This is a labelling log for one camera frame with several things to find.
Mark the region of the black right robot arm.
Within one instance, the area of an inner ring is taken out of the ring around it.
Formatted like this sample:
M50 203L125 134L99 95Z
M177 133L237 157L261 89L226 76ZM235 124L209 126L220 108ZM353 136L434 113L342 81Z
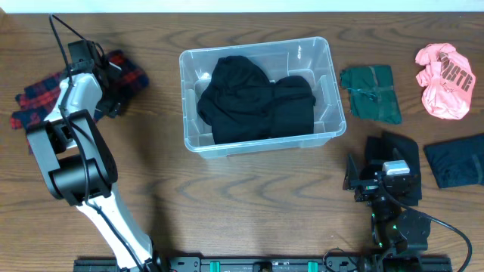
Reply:
M420 201L417 176L398 150L393 155L393 160L373 160L362 170L347 156L343 189L371 207L375 244L394 255L418 254L428 250L430 219L410 209Z

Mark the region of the red navy plaid shirt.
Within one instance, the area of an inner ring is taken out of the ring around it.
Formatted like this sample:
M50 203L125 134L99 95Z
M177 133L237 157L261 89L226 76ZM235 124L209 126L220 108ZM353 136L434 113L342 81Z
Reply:
M135 95L149 86L149 78L147 73L128 59L121 50L109 52L107 58L122 70L120 77L111 82L110 86L119 93L120 104L124 107ZM52 73L43 80L26 86L23 93L17 94L14 99L20 109L11 114L11 128L27 130L30 126L43 121L57 102L61 91L59 84L64 78L61 71Z

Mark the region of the pink printed t-shirt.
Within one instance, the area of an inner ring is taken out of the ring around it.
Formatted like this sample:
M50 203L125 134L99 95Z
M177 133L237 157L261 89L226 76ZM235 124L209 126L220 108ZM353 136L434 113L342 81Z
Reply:
M432 116L459 120L470 111L476 76L470 61L449 43L429 44L418 51L416 75L423 88L422 104Z

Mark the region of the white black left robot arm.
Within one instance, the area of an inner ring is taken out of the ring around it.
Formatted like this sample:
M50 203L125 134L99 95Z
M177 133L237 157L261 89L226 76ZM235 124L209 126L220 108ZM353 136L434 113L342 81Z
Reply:
M119 194L116 163L93 120L120 72L112 63L100 69L73 64L54 108L26 136L48 191L93 223L114 253L115 270L162 271L151 238Z

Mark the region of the black hoodie garment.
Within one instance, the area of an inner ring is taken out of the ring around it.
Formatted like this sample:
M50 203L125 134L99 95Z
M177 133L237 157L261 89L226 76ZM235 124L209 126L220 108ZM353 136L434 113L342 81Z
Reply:
M314 132L316 98L302 76L271 82L247 57L221 57L197 102L216 144L285 138Z

